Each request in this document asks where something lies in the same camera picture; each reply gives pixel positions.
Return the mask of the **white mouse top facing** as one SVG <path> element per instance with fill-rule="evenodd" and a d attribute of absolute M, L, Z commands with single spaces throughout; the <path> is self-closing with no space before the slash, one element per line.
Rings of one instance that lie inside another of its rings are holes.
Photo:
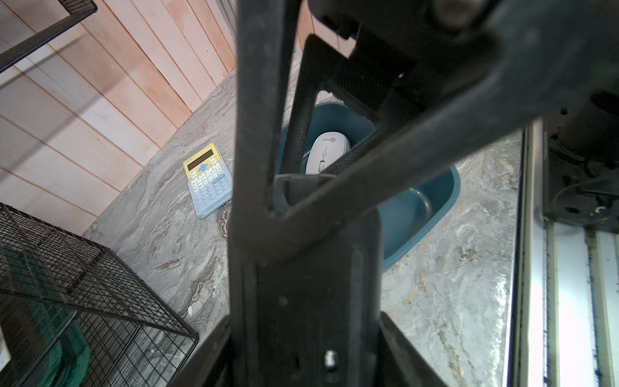
<path fill-rule="evenodd" d="M 306 174 L 320 174 L 350 150 L 350 141 L 340 132 L 322 133 L 313 143 L 306 161 Z"/>

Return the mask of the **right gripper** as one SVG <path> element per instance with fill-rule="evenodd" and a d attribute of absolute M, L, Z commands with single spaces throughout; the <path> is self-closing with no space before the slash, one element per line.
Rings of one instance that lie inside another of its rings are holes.
<path fill-rule="evenodd" d="M 446 96 L 482 79 L 498 56 L 496 38 L 481 29 L 490 1 L 311 1 L 319 21 L 359 51 L 387 47 L 403 60 L 409 87 Z M 319 92 L 328 91 L 375 124 L 389 86 L 316 35 L 306 39 L 280 172 L 295 174 Z"/>

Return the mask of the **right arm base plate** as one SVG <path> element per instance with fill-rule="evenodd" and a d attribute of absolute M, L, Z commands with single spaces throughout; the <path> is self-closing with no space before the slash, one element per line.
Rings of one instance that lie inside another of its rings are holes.
<path fill-rule="evenodd" d="M 618 233 L 618 161 L 580 156 L 543 126 L 543 214 L 553 222 Z"/>

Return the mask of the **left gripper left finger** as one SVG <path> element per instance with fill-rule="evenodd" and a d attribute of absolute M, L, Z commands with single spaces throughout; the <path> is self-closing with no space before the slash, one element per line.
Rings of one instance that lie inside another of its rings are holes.
<path fill-rule="evenodd" d="M 232 382 L 258 381 L 256 270 L 297 33 L 299 1 L 240 1 L 237 26 L 235 169 L 228 234 Z"/>

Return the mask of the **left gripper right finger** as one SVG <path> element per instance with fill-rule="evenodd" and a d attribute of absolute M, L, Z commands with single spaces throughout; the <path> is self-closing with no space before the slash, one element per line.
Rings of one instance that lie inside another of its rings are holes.
<path fill-rule="evenodd" d="M 477 79 L 404 123 L 285 216 L 270 257 L 293 256 L 449 164 L 568 106 L 618 75 L 615 1 L 502 1 Z"/>

